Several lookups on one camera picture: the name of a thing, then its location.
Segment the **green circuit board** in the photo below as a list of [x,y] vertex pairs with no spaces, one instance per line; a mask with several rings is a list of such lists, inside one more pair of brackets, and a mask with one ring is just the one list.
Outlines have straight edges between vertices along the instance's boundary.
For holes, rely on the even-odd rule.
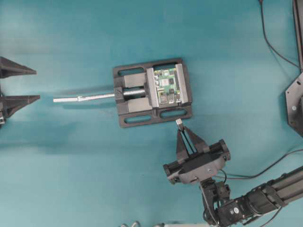
[[181,102],[176,68],[156,70],[154,78],[160,105]]

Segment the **teal tabletop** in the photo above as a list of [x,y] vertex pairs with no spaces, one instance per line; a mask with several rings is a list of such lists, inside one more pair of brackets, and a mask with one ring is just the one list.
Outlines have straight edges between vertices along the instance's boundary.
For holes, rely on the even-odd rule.
[[[271,43],[297,62],[292,1],[264,0],[264,14]],[[194,115],[183,122],[208,144],[225,140],[228,173],[256,174],[303,146],[285,105],[300,72],[266,45],[257,0],[0,0],[0,56],[37,71],[0,80],[6,95],[41,95],[0,129],[4,227],[204,223],[198,185],[171,185],[163,171],[176,159],[175,122],[122,129],[114,100],[53,103],[111,92],[118,65],[181,57]],[[232,197],[302,159],[291,155],[259,178],[227,181]],[[302,204],[291,203],[269,226],[300,226]]]

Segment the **wire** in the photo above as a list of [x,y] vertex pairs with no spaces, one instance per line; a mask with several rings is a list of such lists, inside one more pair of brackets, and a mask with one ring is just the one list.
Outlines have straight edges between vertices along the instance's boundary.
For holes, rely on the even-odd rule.
[[211,216],[213,222],[215,223],[215,226],[221,227],[221,226],[219,225],[218,221],[214,218],[213,214],[212,214],[211,211],[210,211],[210,206],[209,206],[208,201],[207,201],[207,199],[206,199],[206,195],[205,195],[205,192],[204,192],[204,190],[203,190],[203,185],[202,185],[201,181],[199,181],[199,182],[200,182],[200,188],[201,188],[201,192],[202,192],[202,195],[203,195],[203,199],[204,199],[204,202],[205,202],[205,205],[206,205],[206,210],[208,210],[208,213],[210,214],[210,216]]
[[301,152],[303,151],[303,149],[299,149],[299,150],[294,150],[294,151],[290,151],[287,152],[286,154],[284,154],[282,157],[280,157],[276,162],[274,162],[273,164],[271,164],[269,167],[267,167],[266,169],[264,169],[263,171],[261,171],[260,173],[256,174],[256,175],[252,175],[252,176],[244,176],[244,175],[236,175],[236,174],[227,174],[227,175],[231,175],[231,176],[241,176],[241,177],[226,177],[226,179],[228,180],[249,180],[249,179],[253,179],[253,178],[257,178],[258,176],[261,176],[262,174],[264,174],[267,170],[269,170],[270,168],[272,168],[273,166],[275,166],[276,164],[278,164],[280,161],[282,161],[284,158],[286,158],[288,155],[291,155],[293,153],[296,152]]
[[270,220],[268,220],[266,223],[264,223],[264,224],[261,225],[260,227],[264,227],[265,225],[267,225],[268,223],[270,223],[270,222],[278,215],[278,213],[279,213],[281,210],[282,210],[282,207],[280,207],[280,208],[278,209],[278,211],[275,213],[275,215],[274,215]]
[[261,18],[262,18],[262,28],[263,28],[263,36],[264,36],[264,39],[267,43],[267,45],[280,57],[282,58],[283,60],[287,61],[288,63],[294,65],[295,67],[303,70],[303,68],[301,68],[299,65],[293,63],[292,61],[288,60],[286,57],[284,57],[283,55],[281,55],[271,44],[270,42],[268,41],[267,39],[267,35],[266,35],[266,32],[265,32],[265,25],[264,25],[264,13],[263,13],[263,0],[258,0],[259,3],[260,3],[260,8],[261,8]]
[[224,183],[226,182],[226,179],[227,179],[227,174],[226,174],[226,172],[224,171],[224,170],[222,170],[222,169],[220,169],[221,170],[221,172],[223,172],[224,173],[224,175],[225,175],[225,179],[224,179]]

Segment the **small metal part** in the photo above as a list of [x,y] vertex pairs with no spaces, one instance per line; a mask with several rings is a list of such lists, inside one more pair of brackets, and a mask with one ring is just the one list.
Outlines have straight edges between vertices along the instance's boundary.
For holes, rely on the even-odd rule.
[[237,207],[235,207],[235,208],[233,209],[233,211],[234,211],[236,214],[239,213],[239,209],[238,209]]
[[170,104],[175,102],[175,94],[169,94],[168,98],[169,98],[169,103]]
[[183,125],[183,122],[180,118],[176,119],[176,123],[177,123],[177,126],[179,128],[180,131],[183,131],[184,130],[184,125]]
[[167,98],[167,94],[161,94],[160,95],[160,104],[166,104],[168,103],[168,98]]
[[[139,90],[128,90],[123,92],[124,96],[134,96],[134,95],[145,95],[144,89]],[[93,96],[78,96],[78,97],[70,97],[70,98],[54,98],[54,103],[66,103],[66,102],[83,102],[83,101],[91,101],[96,99],[104,99],[104,98],[114,98],[114,93],[108,93],[103,95],[93,95]]]

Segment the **black cable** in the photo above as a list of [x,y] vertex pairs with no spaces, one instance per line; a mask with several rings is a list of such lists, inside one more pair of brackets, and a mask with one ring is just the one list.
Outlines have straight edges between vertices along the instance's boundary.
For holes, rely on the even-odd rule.
[[274,215],[269,221],[267,221],[266,223],[264,223],[264,224],[261,225],[260,227],[264,227],[265,225],[267,225],[268,223],[270,223],[270,222],[278,215],[278,213],[279,213],[281,210],[282,210],[282,207],[280,207],[280,208],[278,209],[278,211],[275,213],[275,215]]
[[267,39],[267,36],[266,36],[266,32],[265,32],[265,25],[264,25],[264,13],[263,13],[263,0],[258,0],[259,3],[260,3],[260,7],[261,7],[261,18],[262,18],[262,28],[263,28],[263,36],[264,36],[264,39],[267,43],[267,45],[280,57],[282,58],[283,60],[287,61],[288,63],[294,65],[295,67],[303,70],[299,65],[293,63],[292,61],[288,60],[286,57],[284,57],[283,55],[281,55],[271,44],[270,42],[268,41]]
[[222,169],[220,169],[221,170],[221,172],[223,172],[224,173],[224,175],[225,175],[225,179],[224,179],[224,183],[226,182],[226,179],[227,179],[227,174],[226,174],[226,172],[224,171],[224,170],[222,170]]
[[266,169],[264,169],[263,171],[261,171],[260,173],[256,174],[256,175],[252,175],[252,176],[244,176],[244,175],[236,175],[236,174],[227,174],[227,175],[232,175],[232,176],[242,176],[242,177],[226,177],[226,179],[228,180],[249,180],[249,179],[253,179],[256,178],[262,174],[264,174],[267,170],[269,170],[271,167],[273,167],[274,165],[278,164],[280,161],[282,161],[284,158],[286,158],[288,155],[291,155],[293,153],[296,152],[301,152],[303,151],[303,149],[299,149],[299,150],[294,150],[294,151],[290,151],[287,152],[285,155],[283,155],[282,157],[280,157],[276,162],[274,162],[273,164],[271,164],[269,167],[267,167]]

